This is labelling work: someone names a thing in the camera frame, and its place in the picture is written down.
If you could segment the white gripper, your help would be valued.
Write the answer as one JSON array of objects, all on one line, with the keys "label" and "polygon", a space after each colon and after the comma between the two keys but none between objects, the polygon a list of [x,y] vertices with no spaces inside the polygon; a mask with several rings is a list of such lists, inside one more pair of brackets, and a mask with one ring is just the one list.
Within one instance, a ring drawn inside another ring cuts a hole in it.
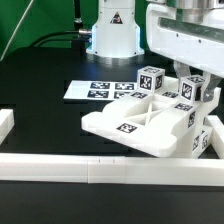
[{"label": "white gripper", "polygon": [[176,13],[166,4],[148,5],[147,44],[152,52],[175,61],[178,80],[191,75],[189,66],[205,71],[201,99],[210,102],[224,78],[224,3],[214,0],[200,24],[178,21]]}]

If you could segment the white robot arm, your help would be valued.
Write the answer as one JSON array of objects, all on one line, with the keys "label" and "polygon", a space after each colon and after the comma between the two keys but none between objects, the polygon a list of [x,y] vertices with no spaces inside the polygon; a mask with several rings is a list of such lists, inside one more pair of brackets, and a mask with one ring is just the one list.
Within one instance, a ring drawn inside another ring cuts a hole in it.
[{"label": "white robot arm", "polygon": [[[144,53],[135,22],[136,0],[99,0],[87,54],[105,63],[130,61]],[[201,100],[214,98],[224,79],[224,0],[146,0],[149,49],[174,61],[179,78],[191,67],[203,72]]]}]

